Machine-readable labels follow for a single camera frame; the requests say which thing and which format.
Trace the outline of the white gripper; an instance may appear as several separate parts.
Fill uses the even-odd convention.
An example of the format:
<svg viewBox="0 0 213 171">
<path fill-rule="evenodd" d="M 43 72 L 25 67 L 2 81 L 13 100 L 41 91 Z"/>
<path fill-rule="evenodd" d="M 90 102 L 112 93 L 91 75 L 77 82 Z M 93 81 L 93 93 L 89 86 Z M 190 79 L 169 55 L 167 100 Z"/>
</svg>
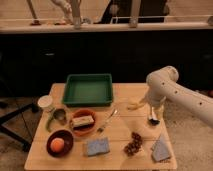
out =
<svg viewBox="0 0 213 171">
<path fill-rule="evenodd" d="M 165 103 L 165 98 L 151 98 L 148 95 L 146 95 L 143 100 L 146 100 L 146 104 L 150 106 L 150 112 L 151 108 L 154 108 L 154 112 L 159 120 L 163 118 L 163 113 L 164 113 L 164 103 Z"/>
</svg>

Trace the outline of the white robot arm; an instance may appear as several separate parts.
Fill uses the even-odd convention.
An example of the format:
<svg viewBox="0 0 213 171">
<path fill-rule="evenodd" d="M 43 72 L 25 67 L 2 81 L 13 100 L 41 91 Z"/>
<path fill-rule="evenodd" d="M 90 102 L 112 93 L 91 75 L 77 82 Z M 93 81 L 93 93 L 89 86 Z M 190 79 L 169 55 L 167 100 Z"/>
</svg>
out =
<svg viewBox="0 0 213 171">
<path fill-rule="evenodd" d="M 166 66 L 149 73 L 149 87 L 145 99 L 152 107 L 160 107 L 168 98 L 182 105 L 201 121 L 213 128 L 213 99 L 177 84 L 179 73 L 173 66 Z"/>
</svg>

